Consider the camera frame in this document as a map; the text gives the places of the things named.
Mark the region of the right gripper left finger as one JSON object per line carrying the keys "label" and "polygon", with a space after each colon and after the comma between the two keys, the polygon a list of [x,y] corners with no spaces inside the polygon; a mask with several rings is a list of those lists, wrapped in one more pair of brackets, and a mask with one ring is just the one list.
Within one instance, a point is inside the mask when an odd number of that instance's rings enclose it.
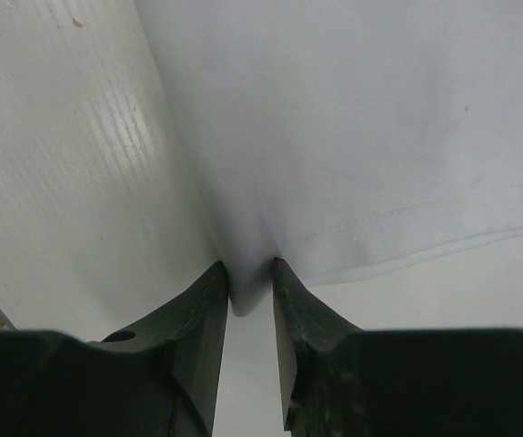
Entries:
{"label": "right gripper left finger", "polygon": [[0,331],[0,436],[209,436],[228,276],[186,291],[101,341]]}

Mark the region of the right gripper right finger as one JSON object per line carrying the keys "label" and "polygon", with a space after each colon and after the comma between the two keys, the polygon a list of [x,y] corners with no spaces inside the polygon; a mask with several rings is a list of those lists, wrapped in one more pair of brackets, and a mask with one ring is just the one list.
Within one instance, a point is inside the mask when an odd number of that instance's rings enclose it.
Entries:
{"label": "right gripper right finger", "polygon": [[362,330],[272,263],[294,436],[523,436],[523,329]]}

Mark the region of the white fabric skirt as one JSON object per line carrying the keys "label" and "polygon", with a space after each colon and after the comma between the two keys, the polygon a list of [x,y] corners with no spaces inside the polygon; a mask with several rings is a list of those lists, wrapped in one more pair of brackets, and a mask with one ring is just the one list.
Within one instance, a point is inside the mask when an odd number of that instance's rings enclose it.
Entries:
{"label": "white fabric skirt", "polygon": [[140,1],[246,315],[523,234],[523,1]]}

